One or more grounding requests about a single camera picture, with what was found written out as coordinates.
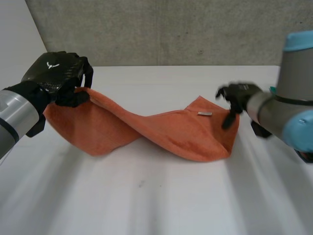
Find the white tag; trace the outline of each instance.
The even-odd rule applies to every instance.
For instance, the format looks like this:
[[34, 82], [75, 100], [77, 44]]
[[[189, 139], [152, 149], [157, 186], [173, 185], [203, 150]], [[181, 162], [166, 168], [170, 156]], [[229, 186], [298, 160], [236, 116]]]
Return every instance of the white tag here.
[[212, 116], [212, 113], [198, 112], [198, 115]]

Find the towel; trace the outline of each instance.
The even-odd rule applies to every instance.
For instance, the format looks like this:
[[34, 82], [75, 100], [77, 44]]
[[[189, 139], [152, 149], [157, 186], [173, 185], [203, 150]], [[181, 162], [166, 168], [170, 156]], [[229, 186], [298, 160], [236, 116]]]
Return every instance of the towel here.
[[[93, 156], [110, 153], [142, 136], [192, 161], [215, 161], [231, 154], [239, 116], [229, 129], [223, 130], [229, 110], [201, 96], [184, 110], [143, 117], [128, 112], [99, 92], [89, 88], [77, 91], [81, 90], [90, 95], [88, 102], [76, 108], [50, 104], [45, 117], [63, 138]], [[198, 112], [212, 112], [212, 116]]]

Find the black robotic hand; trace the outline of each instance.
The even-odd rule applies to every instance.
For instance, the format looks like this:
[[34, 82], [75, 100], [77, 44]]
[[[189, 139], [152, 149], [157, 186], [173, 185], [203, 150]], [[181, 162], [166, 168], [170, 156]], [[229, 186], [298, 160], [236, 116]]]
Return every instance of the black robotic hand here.
[[228, 129], [236, 119], [237, 114], [246, 110], [249, 99], [261, 89], [252, 83], [230, 84], [219, 88], [215, 98], [220, 97], [230, 102], [230, 112], [225, 118], [222, 128]]
[[48, 104], [55, 102], [60, 106], [77, 107], [89, 100], [85, 91], [75, 93], [82, 85], [85, 75], [85, 87], [91, 87], [93, 69], [86, 57], [76, 53], [48, 52], [42, 54], [29, 68], [21, 83], [5, 90], [26, 98], [37, 110], [39, 121], [26, 134], [33, 137], [43, 131]]
[[42, 54], [29, 68], [23, 81], [37, 83], [48, 93], [49, 102], [60, 106], [76, 107], [89, 100], [87, 92], [75, 93], [82, 85], [85, 75], [85, 87], [91, 87], [93, 69], [86, 57], [76, 53], [47, 52]]

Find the black strap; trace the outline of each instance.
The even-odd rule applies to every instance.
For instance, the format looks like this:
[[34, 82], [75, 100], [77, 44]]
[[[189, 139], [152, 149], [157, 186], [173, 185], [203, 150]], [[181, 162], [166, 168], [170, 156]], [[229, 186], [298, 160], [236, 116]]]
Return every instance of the black strap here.
[[16, 130], [2, 118], [0, 118], [0, 126], [2, 126], [5, 130], [7, 130], [7, 132], [11, 134], [15, 140], [15, 143], [20, 140], [19, 134], [16, 132]]
[[283, 98], [283, 97], [278, 96], [278, 95], [275, 95], [275, 99], [279, 102], [287, 103], [287, 104], [313, 106], [313, 100], [289, 99], [289, 98]]

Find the silver cylinder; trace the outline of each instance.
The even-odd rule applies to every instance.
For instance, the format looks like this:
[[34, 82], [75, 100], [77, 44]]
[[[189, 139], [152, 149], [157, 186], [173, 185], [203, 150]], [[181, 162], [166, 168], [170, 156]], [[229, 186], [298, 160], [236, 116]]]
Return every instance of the silver cylinder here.
[[8, 123], [22, 138], [39, 120], [35, 107], [21, 95], [0, 91], [0, 118]]
[[313, 48], [284, 51], [276, 94], [283, 98], [313, 100]]
[[0, 126], [0, 159], [15, 145], [12, 135]]
[[272, 99], [273, 95], [271, 93], [258, 92], [253, 97], [249, 99], [249, 102], [246, 106], [246, 112], [249, 117], [255, 121], [257, 124], [259, 123], [259, 114], [260, 109], [264, 105], [267, 100]]

